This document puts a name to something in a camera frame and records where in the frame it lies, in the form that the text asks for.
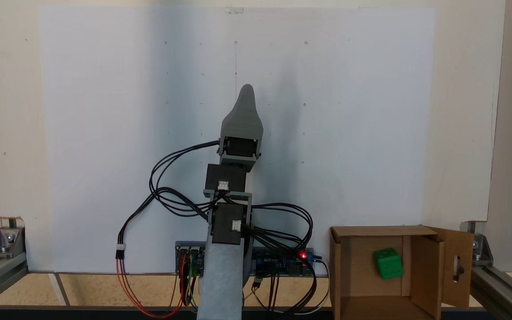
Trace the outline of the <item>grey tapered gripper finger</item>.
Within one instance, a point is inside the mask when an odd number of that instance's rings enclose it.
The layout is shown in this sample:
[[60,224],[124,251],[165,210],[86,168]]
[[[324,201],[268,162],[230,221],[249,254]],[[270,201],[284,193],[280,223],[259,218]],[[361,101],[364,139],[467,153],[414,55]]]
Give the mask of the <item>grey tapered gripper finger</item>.
[[222,121],[222,130],[263,130],[264,126],[256,109],[254,88],[245,84],[240,89],[233,109]]

